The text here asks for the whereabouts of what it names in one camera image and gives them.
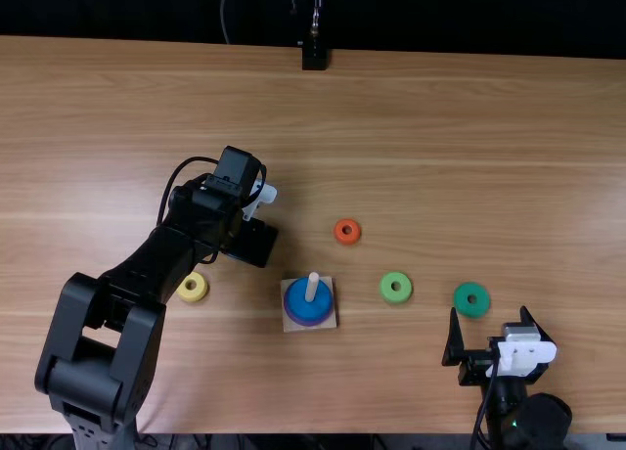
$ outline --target black cable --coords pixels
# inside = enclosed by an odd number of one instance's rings
[[[217,251],[214,252],[211,255],[211,258],[208,261],[205,261],[204,259],[201,259],[200,261],[198,261],[200,264],[212,264],[215,262],[215,259],[217,259]]]
[[[374,440],[379,443],[379,445],[382,447],[382,450],[387,450],[387,445],[382,441],[382,437],[380,437],[379,434],[374,434]]]
[[[152,448],[158,447],[158,441],[149,433],[141,437],[141,440],[139,440],[139,443],[143,443],[144,445],[148,445],[149,447],[152,447]]]
[[[487,439],[487,437],[485,437],[485,434],[482,433],[482,428],[478,430],[478,443],[485,450],[491,450],[491,445],[489,445],[489,440]]]
[[[254,201],[258,199],[259,195],[261,194],[261,191],[263,191],[263,186],[265,186],[266,177],[267,177],[267,168],[265,167],[264,164],[261,164],[261,185],[254,192],[254,194],[252,194],[249,198],[247,198],[246,203],[242,205],[242,207],[248,207],[251,203],[253,203]]]
[[[485,437],[483,435],[481,435],[481,433],[478,434],[478,443],[480,444],[480,446],[482,448],[484,448],[485,450],[491,450],[491,447],[489,446],[489,443],[487,443],[487,440],[485,439]]]
[[[493,359],[493,369],[491,370],[491,380],[489,381],[489,385],[487,386],[487,391],[485,392],[484,397],[482,398],[482,403],[478,408],[478,414],[476,415],[476,422],[473,425],[473,432],[471,433],[471,439],[469,441],[469,450],[475,450],[476,441],[478,440],[478,431],[480,430],[480,425],[482,424],[482,420],[485,417],[485,413],[487,412],[487,406],[489,404],[489,399],[493,393],[494,383],[496,382],[496,377],[498,376],[498,366],[500,365],[500,353],[498,351],[495,352],[495,357]]]
[[[172,185],[174,184],[174,180],[176,179],[176,176],[178,176],[178,173],[180,173],[185,166],[187,166],[189,163],[193,163],[194,161],[205,161],[207,163],[213,163],[213,164],[217,164],[219,162],[215,158],[189,157],[185,161],[180,163],[178,166],[176,166],[176,169],[174,169],[174,172],[169,177],[169,180],[167,181],[167,184],[165,185],[165,191],[163,191],[163,197],[160,200],[160,206],[158,207],[158,216],[156,217],[157,226],[160,225],[163,221],[163,215],[165,214],[165,207],[167,206],[167,198],[169,197],[169,193],[172,190]]]

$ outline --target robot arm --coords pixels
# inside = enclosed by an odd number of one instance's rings
[[[448,341],[441,365],[459,366],[460,386],[480,386],[483,402],[470,447],[478,441],[490,450],[561,450],[571,424],[571,410],[559,398],[526,394],[549,368],[557,346],[525,306],[518,323],[505,323],[501,337],[486,349],[465,349],[457,311],[450,311]],[[489,441],[480,431],[486,416]]]
[[[69,422],[77,448],[132,447],[135,417],[155,374],[165,303],[199,262],[221,251],[265,266],[278,232],[249,211],[244,219],[264,181],[258,159],[227,147],[213,174],[174,188],[167,216],[128,259],[98,279],[76,273],[64,285],[35,387]],[[82,334],[102,326],[121,333],[117,347]]]

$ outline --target black stand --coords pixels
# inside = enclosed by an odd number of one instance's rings
[[[320,15],[322,0],[315,0],[313,7],[313,23],[306,38],[302,42],[302,69],[326,70],[331,63],[331,52],[320,37]]]

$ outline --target wood grain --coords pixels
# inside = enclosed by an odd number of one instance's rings
[[[35,392],[60,289],[149,234],[190,155],[254,153],[279,190],[270,266],[199,270],[207,301],[168,305],[148,431],[469,432],[477,389],[440,366],[453,289],[522,305],[559,344],[532,391],[573,430],[626,431],[626,63],[0,38],[0,432],[67,431]],[[185,175],[196,174],[200,166]],[[341,217],[363,227],[343,247]],[[337,330],[285,335],[280,280],[335,278]],[[382,274],[415,294],[386,305]]]

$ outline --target ring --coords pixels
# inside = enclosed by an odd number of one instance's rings
[[[206,295],[208,283],[202,275],[194,271],[180,283],[176,292],[181,299],[189,302],[199,301]]]
[[[412,292],[411,280],[401,272],[388,272],[380,279],[380,294],[389,303],[404,303]]]
[[[454,306],[462,315],[480,318],[489,310],[489,292],[481,284],[466,282],[454,291]]]
[[[335,238],[342,245],[353,245],[361,238],[361,227],[351,218],[342,218],[335,225]]]

